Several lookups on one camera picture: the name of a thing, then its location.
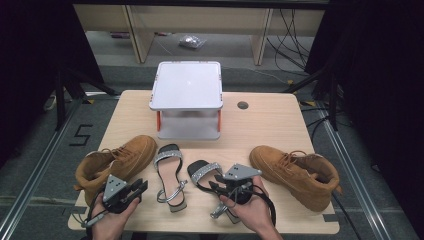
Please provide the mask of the clear plastic bag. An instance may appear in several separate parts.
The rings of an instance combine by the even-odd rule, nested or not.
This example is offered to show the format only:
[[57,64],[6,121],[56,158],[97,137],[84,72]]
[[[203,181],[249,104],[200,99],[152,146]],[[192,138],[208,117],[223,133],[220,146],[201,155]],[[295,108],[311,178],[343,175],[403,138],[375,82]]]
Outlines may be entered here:
[[184,35],[179,40],[179,45],[181,47],[189,48],[189,49],[199,49],[205,44],[206,40],[201,39],[194,35]]

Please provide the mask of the tan suede boot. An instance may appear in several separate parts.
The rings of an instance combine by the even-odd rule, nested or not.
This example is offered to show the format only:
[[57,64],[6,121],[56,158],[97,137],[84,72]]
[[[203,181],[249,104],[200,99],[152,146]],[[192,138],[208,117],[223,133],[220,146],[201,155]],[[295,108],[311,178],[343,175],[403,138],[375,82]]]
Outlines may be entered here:
[[75,171],[76,191],[83,191],[85,202],[90,205],[108,177],[113,175],[129,181],[141,173],[156,154],[155,140],[139,135],[115,149],[103,149],[88,153]]
[[342,193],[337,169],[322,155],[300,150],[286,153],[262,145],[250,152],[249,160],[253,168],[262,171],[263,178],[287,188],[311,211],[324,211],[332,193]]

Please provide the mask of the aluminium floor rail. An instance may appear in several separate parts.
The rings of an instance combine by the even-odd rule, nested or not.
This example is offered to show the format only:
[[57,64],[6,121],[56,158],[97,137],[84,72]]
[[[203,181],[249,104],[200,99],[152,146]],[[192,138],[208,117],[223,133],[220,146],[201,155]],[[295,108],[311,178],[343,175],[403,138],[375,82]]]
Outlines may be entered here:
[[[316,103],[319,108],[318,112],[321,117],[330,117],[330,113],[326,110],[325,104],[321,101]],[[358,199],[358,202],[364,212],[365,217],[374,233],[377,240],[392,240],[387,227],[379,213],[374,201],[372,200],[369,192],[367,191],[359,172],[357,171],[354,163],[340,137],[337,130],[334,129],[335,122],[330,118],[324,123],[326,132],[330,141],[335,148],[335,151],[341,161],[341,164],[346,171],[347,177],[351,183],[353,191]]]
[[70,103],[63,123],[54,131],[47,147],[33,168],[31,175],[28,177],[22,190],[13,201],[13,204],[11,205],[7,215],[0,223],[0,240],[9,240],[14,233],[30,202],[31,197],[33,196],[34,191],[39,186],[41,179],[49,167],[53,155],[56,153],[58,146],[60,145],[60,142],[62,141],[63,136],[67,131],[69,123],[71,122],[75,112],[81,104],[81,99],[73,100]]

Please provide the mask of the black silver-strap sandal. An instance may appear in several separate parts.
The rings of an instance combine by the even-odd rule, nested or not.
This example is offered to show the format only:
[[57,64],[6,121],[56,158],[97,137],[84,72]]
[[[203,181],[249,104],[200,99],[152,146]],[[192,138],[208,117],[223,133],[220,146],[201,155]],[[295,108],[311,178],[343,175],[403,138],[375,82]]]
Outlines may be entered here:
[[158,203],[167,204],[171,213],[179,212],[187,207],[183,190],[188,181],[178,178],[182,165],[183,155],[176,144],[161,147],[154,158],[154,168],[162,183],[156,200]]
[[[193,184],[203,192],[218,196],[211,190],[209,182],[216,182],[221,186],[225,185],[215,180],[214,175],[223,175],[223,170],[217,162],[209,163],[206,160],[197,160],[187,167],[187,171]],[[213,219],[217,219],[222,214],[226,214],[233,224],[240,222],[240,219],[227,206],[220,202],[210,213],[210,216]]]

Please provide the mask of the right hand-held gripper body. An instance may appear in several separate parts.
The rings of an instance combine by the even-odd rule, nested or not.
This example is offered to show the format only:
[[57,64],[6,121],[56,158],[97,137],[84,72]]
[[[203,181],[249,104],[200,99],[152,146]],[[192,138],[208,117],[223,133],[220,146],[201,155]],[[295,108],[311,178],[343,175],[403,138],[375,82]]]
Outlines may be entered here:
[[262,171],[241,164],[234,164],[222,175],[227,196],[236,204],[247,203],[253,195],[253,177]]

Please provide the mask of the beige wooden desk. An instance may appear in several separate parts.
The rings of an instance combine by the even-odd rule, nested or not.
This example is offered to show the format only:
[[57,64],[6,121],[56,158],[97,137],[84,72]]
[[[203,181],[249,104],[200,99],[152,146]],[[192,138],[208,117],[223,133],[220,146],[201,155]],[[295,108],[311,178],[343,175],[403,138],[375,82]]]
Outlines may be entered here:
[[139,63],[146,61],[156,32],[172,32],[248,35],[253,61],[260,65],[266,37],[287,32],[278,19],[294,22],[292,34],[313,37],[324,15],[322,10],[270,8],[76,4],[74,9],[86,31],[127,32]]

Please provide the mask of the white two-tier shoe rack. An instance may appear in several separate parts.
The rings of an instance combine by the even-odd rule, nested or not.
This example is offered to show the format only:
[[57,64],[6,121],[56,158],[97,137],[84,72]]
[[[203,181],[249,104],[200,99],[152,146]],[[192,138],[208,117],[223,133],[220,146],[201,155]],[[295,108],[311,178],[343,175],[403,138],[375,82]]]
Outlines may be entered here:
[[160,139],[219,139],[223,107],[220,63],[161,62],[149,107],[157,113]]

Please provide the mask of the black metal stand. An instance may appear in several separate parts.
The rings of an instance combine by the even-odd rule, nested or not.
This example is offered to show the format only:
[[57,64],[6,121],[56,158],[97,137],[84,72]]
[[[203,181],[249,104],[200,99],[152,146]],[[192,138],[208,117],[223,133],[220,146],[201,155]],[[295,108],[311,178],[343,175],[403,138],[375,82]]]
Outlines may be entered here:
[[290,85],[283,93],[294,93],[297,90],[316,81],[312,96],[314,99],[323,99],[325,95],[329,97],[329,121],[334,131],[338,130],[336,123],[336,108],[337,108],[337,78],[329,67],[323,67],[316,71],[304,80]]
[[110,96],[119,96],[120,92],[106,86],[102,79],[99,81],[90,78],[86,74],[69,67],[59,67],[55,78],[55,93],[57,105],[57,124],[56,129],[59,130],[65,123],[65,97],[64,90],[67,90],[72,99],[83,100],[87,94],[83,90],[81,84],[88,83],[89,85],[105,92]]

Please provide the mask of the black curtain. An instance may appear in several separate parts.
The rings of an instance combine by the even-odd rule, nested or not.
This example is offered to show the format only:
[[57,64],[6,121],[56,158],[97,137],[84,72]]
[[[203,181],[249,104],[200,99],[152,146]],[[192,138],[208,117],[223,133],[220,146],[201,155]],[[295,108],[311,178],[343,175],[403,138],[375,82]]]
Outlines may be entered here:
[[349,115],[424,240],[424,0],[329,0],[308,72],[343,34],[335,75]]
[[72,0],[0,0],[0,168],[24,140],[71,69],[103,77]]

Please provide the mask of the person's right hand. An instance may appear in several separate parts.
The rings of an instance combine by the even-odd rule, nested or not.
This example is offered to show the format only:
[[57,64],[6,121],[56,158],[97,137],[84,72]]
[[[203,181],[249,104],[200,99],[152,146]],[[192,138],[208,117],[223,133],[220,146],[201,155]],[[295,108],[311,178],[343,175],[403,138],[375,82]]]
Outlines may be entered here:
[[235,204],[225,195],[219,199],[242,221],[260,240],[284,240],[275,228],[267,203],[259,196],[252,196],[248,203]]

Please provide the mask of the person's left hand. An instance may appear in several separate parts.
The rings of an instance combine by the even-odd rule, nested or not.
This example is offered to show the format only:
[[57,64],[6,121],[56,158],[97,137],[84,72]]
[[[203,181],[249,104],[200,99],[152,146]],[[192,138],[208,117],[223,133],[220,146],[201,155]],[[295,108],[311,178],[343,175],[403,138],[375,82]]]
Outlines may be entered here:
[[93,240],[119,240],[125,225],[139,205],[139,199],[134,199],[126,210],[120,214],[108,213],[92,227]]

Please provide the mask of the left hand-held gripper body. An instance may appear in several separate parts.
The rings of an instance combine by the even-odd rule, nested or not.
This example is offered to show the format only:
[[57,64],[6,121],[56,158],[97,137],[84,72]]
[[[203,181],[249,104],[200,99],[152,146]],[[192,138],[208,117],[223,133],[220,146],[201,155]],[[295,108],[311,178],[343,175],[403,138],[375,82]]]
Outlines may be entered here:
[[120,214],[135,198],[139,198],[135,187],[114,175],[108,176],[102,198],[102,204],[107,211]]

